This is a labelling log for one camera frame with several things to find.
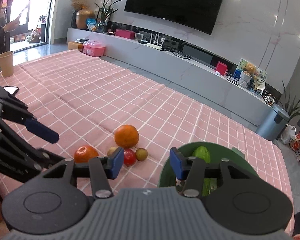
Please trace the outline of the potted long-leaf plant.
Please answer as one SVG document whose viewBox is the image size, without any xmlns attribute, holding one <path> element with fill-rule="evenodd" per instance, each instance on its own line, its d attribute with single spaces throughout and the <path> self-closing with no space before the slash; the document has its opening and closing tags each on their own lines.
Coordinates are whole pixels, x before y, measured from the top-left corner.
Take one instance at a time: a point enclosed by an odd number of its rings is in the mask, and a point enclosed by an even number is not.
<svg viewBox="0 0 300 240">
<path fill-rule="evenodd" d="M 291 91 L 286 87 L 285 83 L 282 81 L 283 93 L 278 100 L 279 105 L 288 114 L 289 121 L 296 117 L 300 117 L 300 96 L 294 95 L 292 97 Z"/>
</svg>

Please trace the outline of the pink checkered tablecloth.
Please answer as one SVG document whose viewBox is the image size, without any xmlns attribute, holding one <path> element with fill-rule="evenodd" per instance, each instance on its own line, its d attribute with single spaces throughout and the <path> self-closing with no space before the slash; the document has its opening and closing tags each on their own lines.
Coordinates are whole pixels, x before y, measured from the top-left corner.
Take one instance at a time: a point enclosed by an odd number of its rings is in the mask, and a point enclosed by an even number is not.
<svg viewBox="0 0 300 240">
<path fill-rule="evenodd" d="M 51 144 L 24 123 L 6 120 L 33 148 L 74 159 L 79 147 L 90 145 L 103 158 L 117 146 L 116 129 L 132 125 L 139 142 L 129 149 L 148 151 L 145 161 L 136 160 L 130 167 L 123 161 L 117 178 L 109 180 L 113 197 L 95 200 L 74 226 L 48 235 L 11 230 L 6 239 L 289 239 L 285 230 L 236 233 L 215 222 L 199 199 L 184 197 L 175 186 L 158 187 L 173 147 L 199 141 L 218 144 L 219 139 L 254 146 L 250 131 L 206 105 L 77 50 L 17 65 L 12 76 L 0 74 L 0 86 L 18 87 L 15 97 L 28 106 L 32 119 L 59 134 L 59 141 Z"/>
</svg>

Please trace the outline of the black television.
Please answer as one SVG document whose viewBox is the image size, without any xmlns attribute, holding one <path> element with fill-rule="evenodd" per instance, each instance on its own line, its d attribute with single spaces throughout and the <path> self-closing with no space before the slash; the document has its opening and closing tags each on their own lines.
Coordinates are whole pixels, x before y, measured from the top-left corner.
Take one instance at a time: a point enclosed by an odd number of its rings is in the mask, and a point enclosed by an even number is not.
<svg viewBox="0 0 300 240">
<path fill-rule="evenodd" d="M 212 34 L 223 0 L 126 0 L 125 11 Z"/>
</svg>

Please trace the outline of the grey tv console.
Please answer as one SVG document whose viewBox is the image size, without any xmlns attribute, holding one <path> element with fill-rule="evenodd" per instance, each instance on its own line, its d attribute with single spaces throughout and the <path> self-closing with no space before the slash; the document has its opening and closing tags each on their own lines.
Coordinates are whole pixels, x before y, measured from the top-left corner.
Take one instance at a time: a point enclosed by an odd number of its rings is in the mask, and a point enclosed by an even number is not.
<svg viewBox="0 0 300 240">
<path fill-rule="evenodd" d="M 259 126 L 272 108 L 246 89 L 215 74 L 195 60 L 182 59 L 134 40 L 69 28 L 67 40 L 88 38 L 106 46 L 105 56 L 162 77 L 183 91 L 191 91 L 223 114 L 238 116 Z"/>
</svg>

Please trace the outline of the white wifi router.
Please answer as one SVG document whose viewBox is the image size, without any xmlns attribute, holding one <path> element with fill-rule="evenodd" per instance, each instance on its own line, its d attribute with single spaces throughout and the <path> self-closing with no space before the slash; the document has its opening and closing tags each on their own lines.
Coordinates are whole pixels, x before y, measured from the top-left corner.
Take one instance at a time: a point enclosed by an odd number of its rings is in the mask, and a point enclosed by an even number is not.
<svg viewBox="0 0 300 240">
<path fill-rule="evenodd" d="M 154 49 L 161 49 L 164 42 L 166 40 L 166 36 L 161 37 L 159 34 L 151 33 L 150 41 L 145 45 Z"/>
</svg>

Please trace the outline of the large orange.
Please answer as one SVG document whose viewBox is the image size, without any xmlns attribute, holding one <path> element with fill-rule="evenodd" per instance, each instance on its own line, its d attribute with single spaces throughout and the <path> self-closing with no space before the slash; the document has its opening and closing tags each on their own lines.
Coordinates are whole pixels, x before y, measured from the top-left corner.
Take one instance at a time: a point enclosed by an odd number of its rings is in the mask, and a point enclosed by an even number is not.
<svg viewBox="0 0 300 240">
<path fill-rule="evenodd" d="M 124 149 L 132 148 L 139 142 L 138 130 L 132 125 L 122 125 L 116 129 L 114 140 L 117 146 Z"/>
</svg>

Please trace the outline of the small brown longan fruit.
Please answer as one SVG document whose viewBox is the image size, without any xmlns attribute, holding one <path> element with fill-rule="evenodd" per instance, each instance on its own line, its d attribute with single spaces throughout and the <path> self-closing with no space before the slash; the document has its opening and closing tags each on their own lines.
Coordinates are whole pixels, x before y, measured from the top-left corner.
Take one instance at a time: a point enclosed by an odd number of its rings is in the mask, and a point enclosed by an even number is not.
<svg viewBox="0 0 300 240">
<path fill-rule="evenodd" d="M 138 148 L 135 155 L 138 161 L 145 161 L 148 157 L 148 151 L 144 148 Z"/>
</svg>

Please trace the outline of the pink plastic storage box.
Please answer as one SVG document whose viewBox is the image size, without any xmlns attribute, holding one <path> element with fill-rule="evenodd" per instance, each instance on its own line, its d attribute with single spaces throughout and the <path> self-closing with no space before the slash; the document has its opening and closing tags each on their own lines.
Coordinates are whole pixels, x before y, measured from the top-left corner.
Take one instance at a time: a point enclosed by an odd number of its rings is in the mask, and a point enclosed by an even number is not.
<svg viewBox="0 0 300 240">
<path fill-rule="evenodd" d="M 83 43 L 83 53 L 93 57 L 101 57 L 104 55 L 106 46 L 98 41 L 87 40 Z"/>
</svg>

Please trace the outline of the black smartphone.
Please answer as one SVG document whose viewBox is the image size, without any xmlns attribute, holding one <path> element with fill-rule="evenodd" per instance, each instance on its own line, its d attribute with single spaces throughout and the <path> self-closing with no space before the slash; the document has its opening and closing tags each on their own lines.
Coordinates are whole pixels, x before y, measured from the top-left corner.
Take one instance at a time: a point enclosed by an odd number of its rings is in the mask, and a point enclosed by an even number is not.
<svg viewBox="0 0 300 240">
<path fill-rule="evenodd" d="M 13 96 L 15 96 L 19 91 L 19 88 L 16 86 L 4 86 L 3 89 L 6 90 L 6 92 L 10 93 Z"/>
</svg>

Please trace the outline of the blue-grey trash bin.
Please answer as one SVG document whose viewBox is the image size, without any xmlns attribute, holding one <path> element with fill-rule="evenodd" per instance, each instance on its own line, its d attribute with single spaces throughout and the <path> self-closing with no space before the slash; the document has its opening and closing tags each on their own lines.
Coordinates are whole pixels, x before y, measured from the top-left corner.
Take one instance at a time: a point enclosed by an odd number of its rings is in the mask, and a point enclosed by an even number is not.
<svg viewBox="0 0 300 240">
<path fill-rule="evenodd" d="M 290 116 L 278 104 L 274 103 L 270 112 L 256 130 L 256 134 L 266 140 L 273 141 L 284 130 Z"/>
</svg>

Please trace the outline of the green colander bowl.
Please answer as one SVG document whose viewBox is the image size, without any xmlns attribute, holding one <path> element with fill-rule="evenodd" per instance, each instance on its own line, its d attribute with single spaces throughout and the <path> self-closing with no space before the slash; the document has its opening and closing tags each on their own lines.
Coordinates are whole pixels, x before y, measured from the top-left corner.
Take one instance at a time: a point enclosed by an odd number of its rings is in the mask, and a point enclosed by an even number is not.
<svg viewBox="0 0 300 240">
<path fill-rule="evenodd" d="M 192 157 L 195 150 L 201 146 L 205 147 L 206 150 L 209 152 L 210 163 L 212 164 L 218 163 L 221 161 L 222 158 L 228 158 L 236 165 L 240 166 L 241 168 L 244 168 L 245 170 L 249 171 L 250 173 L 258 177 L 257 172 L 247 162 L 244 153 L 235 147 L 227 148 L 212 142 L 199 141 L 199 142 L 190 142 L 188 144 L 180 146 L 178 148 L 178 151 L 185 158 L 188 158 L 188 157 Z M 184 181 L 177 182 L 173 169 L 170 166 L 170 160 L 167 159 L 160 174 L 158 187 L 171 187 L 171 186 L 175 186 L 177 191 L 180 192 L 184 186 Z"/>
</svg>

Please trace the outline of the teddy bear gift bundle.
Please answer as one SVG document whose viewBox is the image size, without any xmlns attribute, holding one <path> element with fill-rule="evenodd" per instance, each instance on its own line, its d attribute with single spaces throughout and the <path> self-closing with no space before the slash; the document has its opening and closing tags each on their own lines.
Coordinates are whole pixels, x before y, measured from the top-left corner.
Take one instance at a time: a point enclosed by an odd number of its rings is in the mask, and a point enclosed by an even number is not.
<svg viewBox="0 0 300 240">
<path fill-rule="evenodd" d="M 245 59 L 240 60 L 233 78 L 238 80 L 241 87 L 260 95 L 266 88 L 266 72 Z"/>
</svg>

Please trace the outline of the red box on console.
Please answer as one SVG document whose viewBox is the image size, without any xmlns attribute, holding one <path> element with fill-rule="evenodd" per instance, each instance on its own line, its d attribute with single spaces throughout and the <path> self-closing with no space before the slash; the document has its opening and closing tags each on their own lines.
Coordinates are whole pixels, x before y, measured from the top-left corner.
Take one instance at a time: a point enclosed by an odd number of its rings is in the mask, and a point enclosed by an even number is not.
<svg viewBox="0 0 300 240">
<path fill-rule="evenodd" d="M 219 73 L 219 75 L 221 76 L 224 76 L 227 71 L 228 71 L 228 66 L 225 63 L 218 61 L 215 68 L 215 72 Z"/>
</svg>

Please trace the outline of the red tomato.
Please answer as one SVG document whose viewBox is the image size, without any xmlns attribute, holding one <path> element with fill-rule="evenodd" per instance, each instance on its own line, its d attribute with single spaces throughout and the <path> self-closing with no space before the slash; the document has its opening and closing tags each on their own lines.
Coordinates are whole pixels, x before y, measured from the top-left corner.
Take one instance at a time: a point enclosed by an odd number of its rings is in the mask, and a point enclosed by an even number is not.
<svg viewBox="0 0 300 240">
<path fill-rule="evenodd" d="M 136 163 L 136 154 L 131 149 L 126 149 L 124 151 L 124 164 L 128 167 Z"/>
</svg>

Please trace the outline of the paper cup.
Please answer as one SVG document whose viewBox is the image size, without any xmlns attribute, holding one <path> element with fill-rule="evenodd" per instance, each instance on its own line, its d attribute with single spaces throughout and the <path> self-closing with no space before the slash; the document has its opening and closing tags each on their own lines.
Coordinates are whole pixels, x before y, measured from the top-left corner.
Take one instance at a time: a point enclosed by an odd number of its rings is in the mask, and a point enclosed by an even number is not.
<svg viewBox="0 0 300 240">
<path fill-rule="evenodd" d="M 0 68 L 3 77 L 9 77 L 13 75 L 14 69 L 12 51 L 7 51 L 0 54 Z"/>
</svg>

